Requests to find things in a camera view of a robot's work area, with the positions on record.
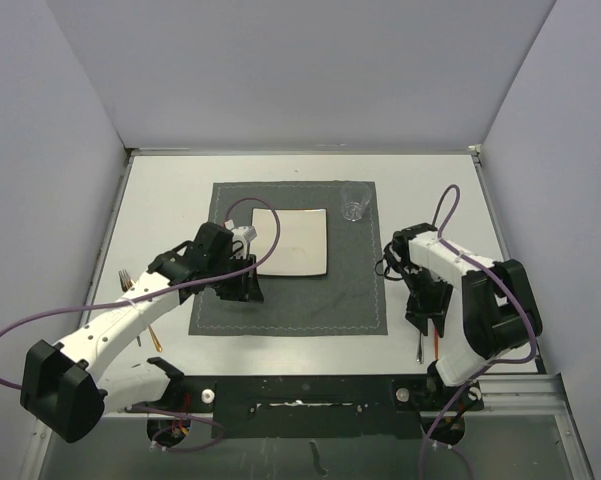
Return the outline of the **white square plate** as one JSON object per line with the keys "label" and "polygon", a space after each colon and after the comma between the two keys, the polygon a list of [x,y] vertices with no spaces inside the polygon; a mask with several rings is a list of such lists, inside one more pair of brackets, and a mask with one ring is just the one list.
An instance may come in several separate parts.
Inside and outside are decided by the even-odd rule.
{"label": "white square plate", "polygon": [[[281,233],[273,254],[258,274],[269,277],[310,277],[327,273],[327,211],[277,210]],[[270,249],[276,233],[273,214],[268,209],[252,210],[252,226],[257,237],[250,252],[260,260]]]}

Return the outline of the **dark grey cloth placemat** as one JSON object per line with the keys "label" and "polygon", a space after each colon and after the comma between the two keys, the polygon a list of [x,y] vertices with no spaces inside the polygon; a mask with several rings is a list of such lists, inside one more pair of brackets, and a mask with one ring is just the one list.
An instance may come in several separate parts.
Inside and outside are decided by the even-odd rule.
{"label": "dark grey cloth placemat", "polygon": [[[268,276],[258,267],[261,303],[231,302],[207,289],[196,296],[189,322],[192,335],[343,336],[386,335],[383,280],[375,265],[381,255],[377,201],[361,220],[341,212],[343,183],[235,182],[213,186],[209,219],[231,218],[249,225],[256,211],[284,216],[289,210],[323,209],[326,271],[311,276]],[[267,201],[261,208],[258,200]]]}

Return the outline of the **clear plastic cup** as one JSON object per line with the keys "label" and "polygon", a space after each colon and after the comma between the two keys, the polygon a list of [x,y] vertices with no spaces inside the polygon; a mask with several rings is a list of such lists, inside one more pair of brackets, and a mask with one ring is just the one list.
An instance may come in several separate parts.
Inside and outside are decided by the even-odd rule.
{"label": "clear plastic cup", "polygon": [[371,202],[372,191],[364,182],[345,182],[341,188],[341,213],[351,222],[361,220]]}

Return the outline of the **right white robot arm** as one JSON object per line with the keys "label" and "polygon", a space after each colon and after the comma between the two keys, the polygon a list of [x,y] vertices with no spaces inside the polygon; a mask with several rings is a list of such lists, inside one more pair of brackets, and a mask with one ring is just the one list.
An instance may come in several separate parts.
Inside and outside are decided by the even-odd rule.
{"label": "right white robot arm", "polygon": [[542,333],[528,276],[516,260],[476,255],[429,223],[394,232],[383,260],[409,291],[405,319],[424,336],[434,327],[441,338],[434,377],[425,384],[436,408],[449,408],[461,384]]}

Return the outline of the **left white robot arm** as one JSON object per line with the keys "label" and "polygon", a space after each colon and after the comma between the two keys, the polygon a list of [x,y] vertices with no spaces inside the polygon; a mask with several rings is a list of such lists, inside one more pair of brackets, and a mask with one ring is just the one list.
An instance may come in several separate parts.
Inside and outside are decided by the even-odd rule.
{"label": "left white robot arm", "polygon": [[135,284],[109,308],[56,344],[44,340],[25,357],[20,403],[68,443],[84,438],[109,412],[140,402],[163,411],[180,405],[179,372],[159,358],[122,375],[107,368],[157,319],[210,287],[222,300],[264,297],[249,251],[252,226],[202,224],[192,240],[159,254]]}

